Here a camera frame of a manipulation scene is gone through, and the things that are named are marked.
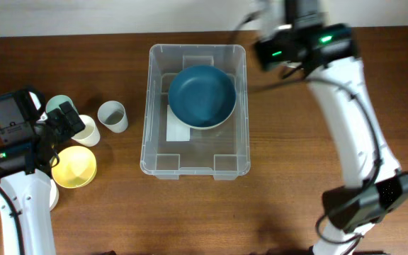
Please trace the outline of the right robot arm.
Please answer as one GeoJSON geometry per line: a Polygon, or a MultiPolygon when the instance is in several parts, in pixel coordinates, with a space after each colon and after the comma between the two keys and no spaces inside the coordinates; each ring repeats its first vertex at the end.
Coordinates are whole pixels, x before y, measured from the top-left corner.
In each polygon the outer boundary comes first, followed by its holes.
{"type": "Polygon", "coordinates": [[[310,254],[352,254],[366,233],[408,199],[408,171],[388,147],[375,116],[363,61],[348,25],[278,31],[254,45],[263,69],[296,63],[326,120],[344,185],[322,194],[310,254]]]}

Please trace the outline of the dark blue bowl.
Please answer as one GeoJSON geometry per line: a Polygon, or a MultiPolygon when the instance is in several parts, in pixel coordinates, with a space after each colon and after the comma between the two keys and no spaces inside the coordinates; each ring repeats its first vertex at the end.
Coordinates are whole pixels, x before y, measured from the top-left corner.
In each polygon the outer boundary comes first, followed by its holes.
{"type": "Polygon", "coordinates": [[[168,101],[172,112],[183,122],[194,126],[214,125],[236,106],[237,92],[234,82],[222,70],[199,65],[175,76],[168,101]]]}

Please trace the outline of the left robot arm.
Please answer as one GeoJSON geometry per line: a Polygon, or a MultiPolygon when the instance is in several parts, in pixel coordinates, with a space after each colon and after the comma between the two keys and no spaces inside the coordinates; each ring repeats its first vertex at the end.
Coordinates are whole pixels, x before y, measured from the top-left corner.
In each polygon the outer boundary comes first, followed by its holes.
{"type": "Polygon", "coordinates": [[[57,145],[84,130],[70,102],[45,110],[31,98],[0,100],[0,216],[5,254],[55,254],[50,216],[57,145]]]}

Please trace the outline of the beige bowl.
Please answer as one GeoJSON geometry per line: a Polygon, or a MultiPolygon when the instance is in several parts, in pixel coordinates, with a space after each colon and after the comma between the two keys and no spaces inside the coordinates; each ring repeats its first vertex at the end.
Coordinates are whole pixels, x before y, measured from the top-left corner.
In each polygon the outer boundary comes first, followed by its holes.
{"type": "Polygon", "coordinates": [[[221,120],[221,121],[215,123],[214,125],[194,126],[194,125],[189,125],[189,124],[183,122],[183,121],[180,120],[179,117],[177,117],[175,114],[174,114],[174,117],[175,117],[175,118],[177,119],[177,121],[179,121],[182,125],[185,125],[185,126],[191,128],[191,129],[196,129],[196,130],[210,130],[210,129],[216,128],[216,127],[222,125],[223,123],[225,123],[228,119],[230,119],[230,118],[232,117],[234,111],[235,111],[235,107],[232,109],[232,111],[230,112],[230,114],[229,114],[224,120],[221,120]]]}

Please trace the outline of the cream cup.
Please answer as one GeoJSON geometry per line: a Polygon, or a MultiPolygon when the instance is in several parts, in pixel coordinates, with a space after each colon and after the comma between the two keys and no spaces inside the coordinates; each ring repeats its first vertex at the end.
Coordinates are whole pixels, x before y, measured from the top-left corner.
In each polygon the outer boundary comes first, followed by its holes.
{"type": "Polygon", "coordinates": [[[88,115],[80,115],[79,117],[85,124],[85,128],[73,136],[72,139],[86,147],[97,145],[101,136],[94,119],[88,115]]]}

